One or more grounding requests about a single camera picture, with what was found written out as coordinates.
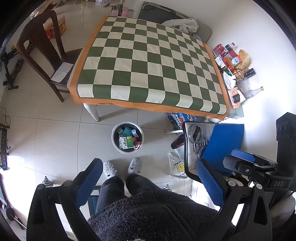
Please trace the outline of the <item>grey fuzzy slipper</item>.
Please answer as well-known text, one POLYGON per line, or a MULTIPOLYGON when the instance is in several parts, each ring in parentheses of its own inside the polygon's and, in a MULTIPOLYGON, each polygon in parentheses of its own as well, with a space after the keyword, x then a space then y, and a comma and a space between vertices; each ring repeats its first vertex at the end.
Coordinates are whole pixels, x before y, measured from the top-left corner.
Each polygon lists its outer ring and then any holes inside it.
POLYGON ((133 158, 128 166, 127 174, 137 174, 139 175, 142 170, 142 161, 140 158, 133 158))
POLYGON ((117 176, 117 169, 112 161, 103 163, 103 172, 107 179, 117 176))

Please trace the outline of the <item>grey padded chair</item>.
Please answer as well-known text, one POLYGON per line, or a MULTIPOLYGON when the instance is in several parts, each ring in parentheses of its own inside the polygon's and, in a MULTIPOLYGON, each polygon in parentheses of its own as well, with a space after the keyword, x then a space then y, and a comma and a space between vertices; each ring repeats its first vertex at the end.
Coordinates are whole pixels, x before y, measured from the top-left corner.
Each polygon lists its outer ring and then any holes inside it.
POLYGON ((204 43, 210 39, 213 33, 209 26, 195 17, 189 17, 173 9, 147 1, 142 3, 137 18, 173 28, 204 43))

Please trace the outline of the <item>pile of snacks and bottles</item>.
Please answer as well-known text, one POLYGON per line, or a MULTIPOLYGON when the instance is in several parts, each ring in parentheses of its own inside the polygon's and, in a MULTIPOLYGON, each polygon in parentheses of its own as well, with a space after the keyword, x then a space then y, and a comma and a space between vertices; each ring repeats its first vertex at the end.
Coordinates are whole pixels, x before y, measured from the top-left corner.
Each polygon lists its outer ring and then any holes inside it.
POLYGON ((258 93, 264 88, 251 89, 249 79, 256 75, 250 68, 251 58, 243 49, 237 50, 234 43, 228 45, 218 44, 213 49, 213 56, 224 84, 233 109, 239 108, 240 104, 258 93))

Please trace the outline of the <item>dark wooden chair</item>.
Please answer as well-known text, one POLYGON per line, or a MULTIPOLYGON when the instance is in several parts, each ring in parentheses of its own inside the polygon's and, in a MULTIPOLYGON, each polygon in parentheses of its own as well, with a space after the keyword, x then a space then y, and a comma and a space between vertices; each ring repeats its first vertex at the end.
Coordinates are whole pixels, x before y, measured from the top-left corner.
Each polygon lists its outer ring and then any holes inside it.
POLYGON ((73 67, 70 67, 69 72, 66 73, 64 77, 62 77, 60 82, 52 80, 52 77, 54 76, 48 75, 39 65, 39 63, 37 63, 37 61, 34 60, 30 56, 29 52, 25 49, 24 43, 26 41, 31 42, 34 47, 46 58, 46 60, 52 66, 54 74, 58 73, 58 69, 60 69, 63 64, 75 64, 82 50, 75 49, 68 52, 64 50, 57 14, 53 10, 43 12, 42 14, 30 20, 23 28, 16 44, 16 48, 20 56, 22 56, 22 58, 46 81, 60 101, 63 102, 64 99, 62 97, 62 93, 70 93, 70 91, 67 89, 67 84, 73 67), (46 23, 49 18, 53 23, 55 40, 57 43, 56 48, 51 43, 44 28, 44 23, 46 23))

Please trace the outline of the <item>right grey fuzzy slipper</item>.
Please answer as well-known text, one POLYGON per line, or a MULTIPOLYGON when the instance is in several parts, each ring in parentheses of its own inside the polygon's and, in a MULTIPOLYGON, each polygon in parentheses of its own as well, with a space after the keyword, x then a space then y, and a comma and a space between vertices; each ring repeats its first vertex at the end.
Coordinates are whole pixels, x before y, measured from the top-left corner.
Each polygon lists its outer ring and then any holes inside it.
POLYGON ((139 175, 142 170, 142 161, 140 158, 133 158, 128 166, 127 174, 137 174, 139 175))

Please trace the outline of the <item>white round trash bin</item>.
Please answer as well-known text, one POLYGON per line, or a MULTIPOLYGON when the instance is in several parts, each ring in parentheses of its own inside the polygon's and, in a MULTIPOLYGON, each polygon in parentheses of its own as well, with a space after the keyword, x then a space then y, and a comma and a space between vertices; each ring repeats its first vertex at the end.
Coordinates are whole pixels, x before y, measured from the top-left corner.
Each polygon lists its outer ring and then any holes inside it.
POLYGON ((143 146, 144 132, 136 123, 125 121, 113 128, 111 142, 120 153, 131 154, 143 146))

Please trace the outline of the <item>blue Super cardboard box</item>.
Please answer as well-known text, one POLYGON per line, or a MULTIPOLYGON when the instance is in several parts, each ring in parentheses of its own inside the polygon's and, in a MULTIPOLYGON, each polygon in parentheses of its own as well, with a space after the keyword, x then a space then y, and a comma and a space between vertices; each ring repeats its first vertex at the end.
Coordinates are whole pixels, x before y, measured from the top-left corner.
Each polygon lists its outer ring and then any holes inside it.
POLYGON ((166 116, 175 131, 181 130, 184 122, 193 120, 191 115, 185 113, 166 113, 166 116))

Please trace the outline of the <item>white table leg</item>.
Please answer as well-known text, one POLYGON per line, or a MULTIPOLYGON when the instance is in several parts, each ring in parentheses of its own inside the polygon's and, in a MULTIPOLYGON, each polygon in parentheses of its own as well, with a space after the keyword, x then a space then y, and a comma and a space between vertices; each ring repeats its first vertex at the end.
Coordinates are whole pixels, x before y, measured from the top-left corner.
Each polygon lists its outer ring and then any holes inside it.
POLYGON ((90 115, 94 118, 96 122, 100 122, 96 105, 83 103, 83 106, 85 107, 86 111, 90 113, 90 115))

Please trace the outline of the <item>black red flip-flop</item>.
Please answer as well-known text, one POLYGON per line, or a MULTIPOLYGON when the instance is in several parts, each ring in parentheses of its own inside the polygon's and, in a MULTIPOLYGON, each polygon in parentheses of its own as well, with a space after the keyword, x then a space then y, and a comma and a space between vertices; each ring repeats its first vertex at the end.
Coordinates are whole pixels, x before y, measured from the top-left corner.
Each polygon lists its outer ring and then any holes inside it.
POLYGON ((177 148, 183 146, 183 145, 184 145, 184 142, 185 142, 185 137, 184 137, 184 135, 182 134, 182 135, 178 136, 178 137, 172 142, 172 144, 171 144, 171 148, 172 148, 172 149, 177 149, 177 148))

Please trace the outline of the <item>white smiley plastic bag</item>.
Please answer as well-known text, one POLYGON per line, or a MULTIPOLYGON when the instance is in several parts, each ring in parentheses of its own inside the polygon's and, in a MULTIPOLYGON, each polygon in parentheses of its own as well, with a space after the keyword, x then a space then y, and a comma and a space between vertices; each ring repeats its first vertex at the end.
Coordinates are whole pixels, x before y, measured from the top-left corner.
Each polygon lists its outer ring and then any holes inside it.
POLYGON ((187 179, 187 175, 185 174, 185 165, 184 160, 179 158, 178 155, 173 152, 168 153, 169 167, 170 172, 169 176, 178 179, 187 179))

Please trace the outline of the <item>green white checkered tablecloth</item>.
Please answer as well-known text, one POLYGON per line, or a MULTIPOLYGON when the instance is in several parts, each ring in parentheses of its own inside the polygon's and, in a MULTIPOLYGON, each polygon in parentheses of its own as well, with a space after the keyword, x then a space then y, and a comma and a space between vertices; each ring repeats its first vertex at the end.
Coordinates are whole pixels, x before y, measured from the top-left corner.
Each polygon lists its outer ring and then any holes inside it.
POLYGON ((106 16, 68 84, 75 103, 114 104, 223 120, 228 94, 207 44, 161 24, 106 16))

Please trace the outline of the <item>blue folder board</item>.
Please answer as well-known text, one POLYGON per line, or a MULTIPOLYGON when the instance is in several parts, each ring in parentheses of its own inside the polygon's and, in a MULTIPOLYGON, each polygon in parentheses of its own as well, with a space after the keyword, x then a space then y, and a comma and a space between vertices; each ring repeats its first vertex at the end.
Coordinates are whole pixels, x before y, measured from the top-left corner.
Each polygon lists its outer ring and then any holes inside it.
POLYGON ((222 175, 230 176, 232 171, 223 166, 223 159, 231 154, 232 150, 241 148, 243 136, 244 124, 226 123, 215 125, 202 158, 215 171, 219 171, 222 175))

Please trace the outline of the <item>left grey fuzzy slipper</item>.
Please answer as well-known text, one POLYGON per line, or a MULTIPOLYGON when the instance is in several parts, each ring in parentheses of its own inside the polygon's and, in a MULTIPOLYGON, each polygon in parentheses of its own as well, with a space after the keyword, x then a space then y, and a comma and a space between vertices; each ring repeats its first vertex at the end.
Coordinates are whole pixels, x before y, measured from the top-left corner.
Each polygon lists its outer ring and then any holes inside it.
POLYGON ((103 172, 107 179, 117 176, 117 169, 112 161, 103 163, 103 172))

